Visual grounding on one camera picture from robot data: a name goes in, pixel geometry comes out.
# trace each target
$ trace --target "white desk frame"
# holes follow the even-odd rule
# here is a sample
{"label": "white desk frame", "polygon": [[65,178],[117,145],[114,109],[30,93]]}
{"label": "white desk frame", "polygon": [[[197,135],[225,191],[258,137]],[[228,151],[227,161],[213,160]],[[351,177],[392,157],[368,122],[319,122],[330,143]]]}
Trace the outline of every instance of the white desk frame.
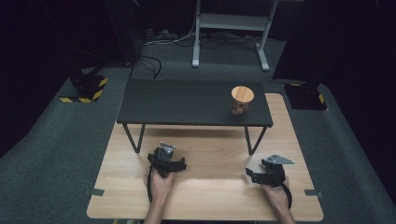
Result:
{"label": "white desk frame", "polygon": [[236,16],[201,13],[201,0],[197,0],[195,43],[192,54],[192,67],[199,66],[200,29],[220,28],[233,30],[262,31],[262,41],[256,44],[256,49],[262,64],[263,71],[269,71],[267,59],[264,54],[264,45],[270,31],[278,0],[273,0],[268,17]]}

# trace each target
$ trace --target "human hand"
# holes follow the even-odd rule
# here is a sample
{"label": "human hand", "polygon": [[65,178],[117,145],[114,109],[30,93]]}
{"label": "human hand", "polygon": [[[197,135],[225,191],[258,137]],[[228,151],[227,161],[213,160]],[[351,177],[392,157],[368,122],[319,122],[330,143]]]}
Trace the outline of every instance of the human hand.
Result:
{"label": "human hand", "polygon": [[[287,176],[283,184],[289,188],[289,178]],[[288,195],[282,186],[272,188],[270,185],[262,185],[271,206],[274,208],[280,223],[295,223],[294,218],[289,210]]]}
{"label": "human hand", "polygon": [[[174,175],[175,173],[169,173],[166,178],[163,178],[162,176],[160,176],[160,173],[156,169],[151,169],[150,191],[152,195],[152,201],[160,201],[161,203],[164,203],[166,201],[172,189]],[[146,186],[148,185],[148,176],[149,168],[144,178]]]}

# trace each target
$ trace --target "dark wall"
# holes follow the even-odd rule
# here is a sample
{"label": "dark wall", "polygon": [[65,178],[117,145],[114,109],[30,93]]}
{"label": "dark wall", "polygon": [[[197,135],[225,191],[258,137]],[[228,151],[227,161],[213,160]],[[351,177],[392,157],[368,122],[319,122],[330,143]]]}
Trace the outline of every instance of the dark wall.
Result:
{"label": "dark wall", "polygon": [[312,81],[328,69],[320,82],[332,91],[394,202],[395,64],[395,1],[305,0],[274,75]]}
{"label": "dark wall", "polygon": [[0,4],[2,156],[30,131],[78,68],[40,1],[9,0]]}

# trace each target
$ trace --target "black strap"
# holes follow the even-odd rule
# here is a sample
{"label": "black strap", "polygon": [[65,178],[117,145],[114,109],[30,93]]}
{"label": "black strap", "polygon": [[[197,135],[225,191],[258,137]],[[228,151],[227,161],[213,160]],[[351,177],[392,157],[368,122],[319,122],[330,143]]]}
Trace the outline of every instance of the black strap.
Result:
{"label": "black strap", "polygon": [[280,183],[280,186],[282,186],[283,190],[285,190],[285,192],[286,192],[286,196],[288,196],[289,209],[291,209],[291,203],[293,200],[293,198],[291,197],[291,192],[290,192],[289,188],[286,187],[286,185],[283,182]]}
{"label": "black strap", "polygon": [[151,194],[151,172],[152,172],[152,166],[149,167],[148,171],[148,200],[151,203],[152,201],[152,194]]}

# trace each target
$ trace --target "wooden lid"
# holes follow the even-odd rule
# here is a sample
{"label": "wooden lid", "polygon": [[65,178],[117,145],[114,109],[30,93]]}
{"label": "wooden lid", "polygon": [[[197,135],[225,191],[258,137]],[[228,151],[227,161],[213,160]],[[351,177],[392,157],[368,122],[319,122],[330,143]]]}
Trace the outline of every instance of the wooden lid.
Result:
{"label": "wooden lid", "polygon": [[251,89],[244,86],[238,86],[233,88],[231,95],[240,104],[247,104],[254,98],[254,93]]}

